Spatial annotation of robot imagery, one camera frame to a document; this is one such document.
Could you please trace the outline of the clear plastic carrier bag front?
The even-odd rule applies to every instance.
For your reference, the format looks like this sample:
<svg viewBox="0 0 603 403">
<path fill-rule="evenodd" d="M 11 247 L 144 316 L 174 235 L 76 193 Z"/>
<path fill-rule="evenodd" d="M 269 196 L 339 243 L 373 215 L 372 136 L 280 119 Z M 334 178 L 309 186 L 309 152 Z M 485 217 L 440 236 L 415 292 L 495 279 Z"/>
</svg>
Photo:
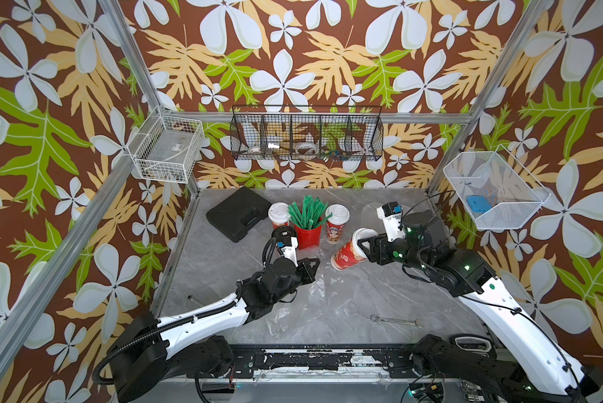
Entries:
<svg viewBox="0 0 603 403">
<path fill-rule="evenodd" d="M 343 310 L 353 303 L 361 287 L 362 279 L 357 274 L 336 270 L 330 263 L 321 264 L 311 285 L 300 287 L 293 301 L 278 304 L 266 317 L 268 331 L 279 336 L 303 327 L 321 327 L 322 322 L 336 325 L 346 317 Z"/>
</svg>

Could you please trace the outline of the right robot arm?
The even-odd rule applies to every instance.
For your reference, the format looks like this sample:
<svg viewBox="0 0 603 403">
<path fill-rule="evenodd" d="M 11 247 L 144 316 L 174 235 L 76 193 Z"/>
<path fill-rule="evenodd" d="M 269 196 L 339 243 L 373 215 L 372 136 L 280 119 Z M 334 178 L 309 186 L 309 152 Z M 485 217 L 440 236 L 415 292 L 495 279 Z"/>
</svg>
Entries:
<svg viewBox="0 0 603 403">
<path fill-rule="evenodd" d="M 363 235 L 357 245 L 378 265 L 399 263 L 422 272 L 420 280 L 446 290 L 473 311 L 513 356 L 501 361 L 464 350 L 439 337 L 413 348 L 414 369 L 464 379 L 507 402 L 585 402 L 603 386 L 603 372 L 563 350 L 512 297 L 476 251 L 456 249 L 427 212 L 379 209 L 384 233 Z"/>
</svg>

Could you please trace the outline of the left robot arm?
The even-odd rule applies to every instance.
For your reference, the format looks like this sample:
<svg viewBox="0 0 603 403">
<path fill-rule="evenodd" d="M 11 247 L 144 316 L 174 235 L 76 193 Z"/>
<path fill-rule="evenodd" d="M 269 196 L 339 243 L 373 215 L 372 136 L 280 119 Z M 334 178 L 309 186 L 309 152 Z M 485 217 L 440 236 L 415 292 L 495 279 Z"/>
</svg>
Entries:
<svg viewBox="0 0 603 403">
<path fill-rule="evenodd" d="M 95 365 L 93 383 L 114 386 L 118 400 L 130 402 L 164 379 L 226 374 L 234 353 L 221 333 L 269 314 L 300 286 L 313 283 L 319 265 L 317 258 L 294 263 L 279 257 L 214 304 L 172 317 L 137 317 Z"/>
</svg>

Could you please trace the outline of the red cup white lid front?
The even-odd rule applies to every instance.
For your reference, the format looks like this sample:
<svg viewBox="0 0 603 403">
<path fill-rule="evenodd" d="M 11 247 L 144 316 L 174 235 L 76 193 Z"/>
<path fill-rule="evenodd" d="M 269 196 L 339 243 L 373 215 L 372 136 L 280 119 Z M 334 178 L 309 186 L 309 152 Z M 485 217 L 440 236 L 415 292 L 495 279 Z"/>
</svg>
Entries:
<svg viewBox="0 0 603 403">
<path fill-rule="evenodd" d="M 378 233 L 371 228 L 359 228 L 351 239 L 331 257 L 331 265 L 335 270 L 346 270 L 359 264 L 368 257 L 358 245 L 358 241 L 376 237 Z"/>
</svg>

